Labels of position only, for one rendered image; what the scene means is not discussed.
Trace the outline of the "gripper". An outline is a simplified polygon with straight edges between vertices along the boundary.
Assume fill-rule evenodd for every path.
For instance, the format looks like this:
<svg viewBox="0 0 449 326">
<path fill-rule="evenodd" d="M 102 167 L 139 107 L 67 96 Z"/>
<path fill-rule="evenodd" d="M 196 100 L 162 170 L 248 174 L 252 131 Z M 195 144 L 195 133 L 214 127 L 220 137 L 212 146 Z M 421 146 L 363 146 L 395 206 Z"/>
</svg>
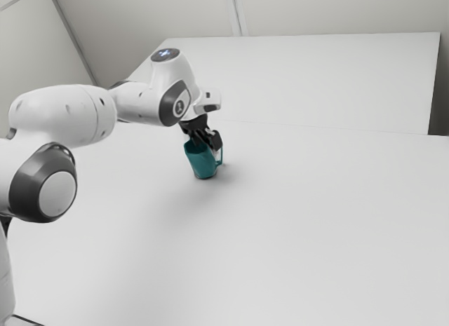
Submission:
<svg viewBox="0 0 449 326">
<path fill-rule="evenodd" d="M 217 130 L 208 127 L 208 115 L 202 114 L 189 121 L 180 121 L 181 131 L 195 144 L 207 144 L 211 150 L 219 151 L 222 148 L 222 138 Z"/>
</svg>

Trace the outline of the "teal faceted mug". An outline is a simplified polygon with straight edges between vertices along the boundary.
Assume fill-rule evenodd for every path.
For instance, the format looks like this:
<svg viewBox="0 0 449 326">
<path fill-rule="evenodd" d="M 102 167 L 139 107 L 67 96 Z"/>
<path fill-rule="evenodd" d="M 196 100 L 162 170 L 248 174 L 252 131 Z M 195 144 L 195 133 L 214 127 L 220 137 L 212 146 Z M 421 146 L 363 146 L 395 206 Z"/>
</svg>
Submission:
<svg viewBox="0 0 449 326">
<path fill-rule="evenodd" d="M 213 177 L 222 165 L 222 148 L 216 151 L 203 142 L 195 144 L 193 140 L 189 140 L 184 143 L 184 151 L 198 179 Z"/>
</svg>

